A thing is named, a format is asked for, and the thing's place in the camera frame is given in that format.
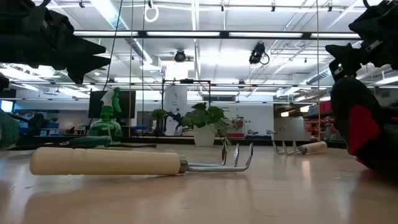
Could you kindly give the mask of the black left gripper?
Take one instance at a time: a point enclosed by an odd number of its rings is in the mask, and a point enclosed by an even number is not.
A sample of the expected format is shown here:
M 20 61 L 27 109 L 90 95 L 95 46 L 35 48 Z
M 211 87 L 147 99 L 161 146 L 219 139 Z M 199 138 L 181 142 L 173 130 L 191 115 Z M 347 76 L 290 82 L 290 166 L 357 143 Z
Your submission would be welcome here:
M 36 5 L 31 0 L 1 0 L 1 62 L 58 66 L 61 47 L 75 31 L 68 17 L 47 8 L 50 0 Z M 67 62 L 69 78 L 82 84 L 84 76 L 111 63 L 102 45 L 73 38 L 73 56 Z

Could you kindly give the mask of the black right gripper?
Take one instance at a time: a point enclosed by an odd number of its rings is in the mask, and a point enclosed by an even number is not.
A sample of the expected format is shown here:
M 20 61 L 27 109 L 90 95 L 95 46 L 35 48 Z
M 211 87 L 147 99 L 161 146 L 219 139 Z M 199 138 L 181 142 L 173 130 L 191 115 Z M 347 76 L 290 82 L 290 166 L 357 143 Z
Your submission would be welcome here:
M 334 57 L 329 64 L 333 78 L 356 77 L 361 64 L 368 63 L 397 69 L 397 1 L 381 1 L 374 6 L 365 1 L 364 5 L 365 12 L 349 25 L 363 40 L 361 48 L 351 44 L 325 46 Z

